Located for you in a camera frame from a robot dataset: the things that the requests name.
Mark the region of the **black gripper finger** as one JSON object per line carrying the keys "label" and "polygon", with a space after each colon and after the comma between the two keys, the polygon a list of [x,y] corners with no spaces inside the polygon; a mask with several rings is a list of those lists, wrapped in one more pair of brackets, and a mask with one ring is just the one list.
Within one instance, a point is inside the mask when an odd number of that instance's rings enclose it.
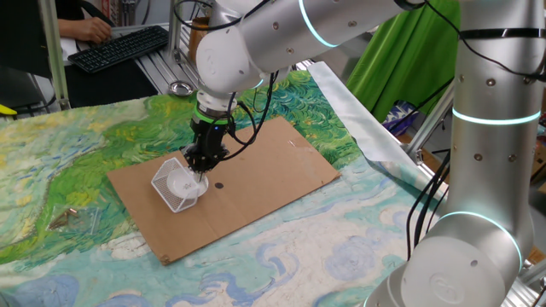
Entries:
{"label": "black gripper finger", "polygon": [[215,153],[204,153],[202,157],[202,170],[200,172],[200,181],[202,181],[203,176],[216,167],[223,159],[229,154],[229,150],[222,148],[221,150]]}
{"label": "black gripper finger", "polygon": [[181,153],[188,163],[188,168],[195,174],[195,181],[201,183],[201,154],[196,144],[181,147]]}

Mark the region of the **person's bare hand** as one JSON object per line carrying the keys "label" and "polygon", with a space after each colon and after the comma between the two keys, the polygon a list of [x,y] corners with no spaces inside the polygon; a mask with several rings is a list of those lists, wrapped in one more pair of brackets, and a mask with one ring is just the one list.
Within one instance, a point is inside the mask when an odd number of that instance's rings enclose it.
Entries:
{"label": "person's bare hand", "polygon": [[103,43],[110,39],[112,28],[104,20],[93,17],[85,20],[77,20],[73,35],[80,41]]}

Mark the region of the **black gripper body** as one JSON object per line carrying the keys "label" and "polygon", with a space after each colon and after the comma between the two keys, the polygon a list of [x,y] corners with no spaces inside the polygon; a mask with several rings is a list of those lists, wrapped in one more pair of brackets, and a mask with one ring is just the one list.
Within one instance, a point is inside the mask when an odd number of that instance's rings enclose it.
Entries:
{"label": "black gripper body", "polygon": [[204,155],[206,157],[224,157],[228,150],[223,144],[223,138],[227,130],[226,121],[208,123],[206,121],[192,121],[190,124],[194,132],[194,140],[189,151],[192,154]]}

